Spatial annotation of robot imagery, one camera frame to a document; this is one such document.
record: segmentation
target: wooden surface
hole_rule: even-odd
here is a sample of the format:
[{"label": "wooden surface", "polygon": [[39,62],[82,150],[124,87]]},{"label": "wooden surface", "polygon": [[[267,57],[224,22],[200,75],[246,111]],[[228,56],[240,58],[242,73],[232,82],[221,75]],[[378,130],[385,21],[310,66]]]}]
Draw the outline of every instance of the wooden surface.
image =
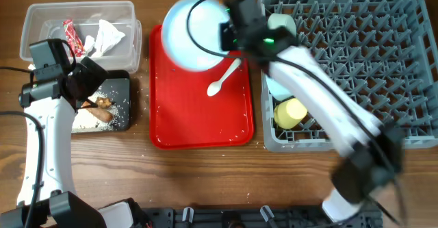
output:
[{"label": "wooden surface", "polygon": [[[0,0],[0,66],[26,68],[18,56],[27,8],[33,3],[107,0]],[[72,167],[77,194],[93,207],[133,197],[142,207],[274,207],[320,204],[329,193],[336,153],[270,153],[263,149],[260,72],[250,72],[256,130],[242,147],[161,151],[149,140],[148,35],[177,0],[130,0],[143,26],[140,70],[133,75],[133,122],[122,133],[74,135]],[[427,0],[434,28],[438,0]],[[21,110],[17,96],[28,80],[0,73],[0,110]],[[25,167],[23,118],[0,117],[0,212],[15,208]],[[404,190],[412,227],[438,224],[438,148],[410,150]],[[382,204],[396,210],[388,189]]]}]

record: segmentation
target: yellow cup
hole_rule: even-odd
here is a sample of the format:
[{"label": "yellow cup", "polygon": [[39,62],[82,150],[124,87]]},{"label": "yellow cup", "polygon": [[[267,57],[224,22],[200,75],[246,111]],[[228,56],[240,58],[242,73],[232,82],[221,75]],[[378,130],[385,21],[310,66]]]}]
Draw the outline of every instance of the yellow cup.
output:
[{"label": "yellow cup", "polygon": [[279,127],[291,129],[295,127],[306,114],[306,107],[297,98],[293,98],[275,107],[274,120]]}]

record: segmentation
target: spoon handle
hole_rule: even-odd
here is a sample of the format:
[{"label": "spoon handle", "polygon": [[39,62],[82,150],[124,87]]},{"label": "spoon handle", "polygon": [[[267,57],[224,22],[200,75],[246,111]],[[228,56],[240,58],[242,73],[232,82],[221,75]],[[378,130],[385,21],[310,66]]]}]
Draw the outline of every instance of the spoon handle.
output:
[{"label": "spoon handle", "polygon": [[231,73],[233,73],[233,71],[235,71],[235,70],[239,67],[239,65],[240,65],[241,62],[242,62],[242,61],[241,61],[240,59],[235,59],[235,60],[233,61],[233,63],[231,63],[230,67],[228,67],[228,70],[225,71],[225,74],[219,79],[219,82],[220,82],[220,83],[224,82],[225,79],[226,79],[229,75],[231,75]]}]

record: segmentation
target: plastic bin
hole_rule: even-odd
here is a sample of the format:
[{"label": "plastic bin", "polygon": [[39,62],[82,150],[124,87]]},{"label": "plastic bin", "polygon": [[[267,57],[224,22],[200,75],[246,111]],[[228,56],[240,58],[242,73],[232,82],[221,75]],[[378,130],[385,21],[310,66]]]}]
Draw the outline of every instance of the plastic bin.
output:
[{"label": "plastic bin", "polygon": [[[408,149],[438,144],[437,45],[424,0],[259,0],[266,16],[290,14],[298,38],[350,97],[383,122],[395,120]],[[265,146],[270,151],[327,151],[332,144],[308,115],[281,129],[281,101],[262,77]]]},{"label": "plastic bin", "polygon": [[100,19],[112,23],[126,36],[104,56],[92,59],[106,70],[126,70],[130,73],[138,70],[142,26],[136,20],[134,4],[130,1],[41,3],[29,6],[21,35],[21,59],[32,62],[29,44],[33,42],[47,38],[66,40],[62,23],[68,18],[73,19],[83,43],[87,35],[96,38]]}]

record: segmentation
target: dish rack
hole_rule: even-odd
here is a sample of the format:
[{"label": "dish rack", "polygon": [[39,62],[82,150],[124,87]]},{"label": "dish rack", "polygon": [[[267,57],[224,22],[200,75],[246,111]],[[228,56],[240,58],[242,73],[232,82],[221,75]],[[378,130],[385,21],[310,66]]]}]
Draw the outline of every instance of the dish rack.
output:
[{"label": "dish rack", "polygon": [[[298,39],[321,68],[359,105],[383,122],[395,120],[405,147],[438,144],[437,45],[424,0],[259,0],[262,12],[290,14]],[[262,77],[265,147],[328,151],[332,144],[307,115],[292,129],[274,121],[282,101]]]}]

